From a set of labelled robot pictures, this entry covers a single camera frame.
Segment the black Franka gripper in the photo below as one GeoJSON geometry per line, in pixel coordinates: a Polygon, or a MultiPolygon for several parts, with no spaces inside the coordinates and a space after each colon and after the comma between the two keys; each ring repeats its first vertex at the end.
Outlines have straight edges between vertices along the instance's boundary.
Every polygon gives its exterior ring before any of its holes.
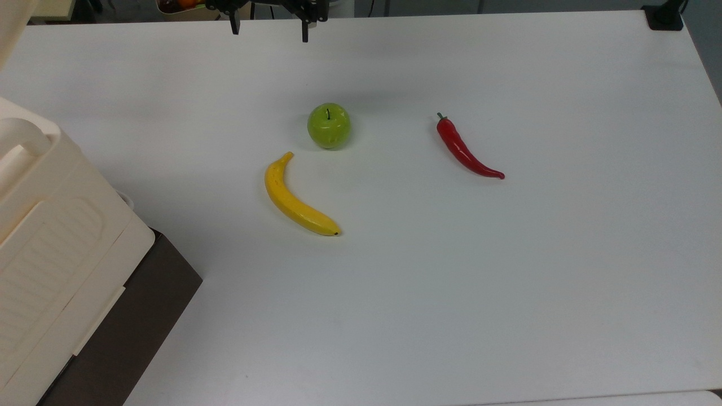
{"type": "Polygon", "coordinates": [[[281,10],[302,23],[302,43],[309,42],[310,23],[327,21],[330,1],[206,1],[205,7],[219,11],[230,22],[232,33],[236,36],[240,30],[242,14],[250,16],[258,10],[281,10]]]}

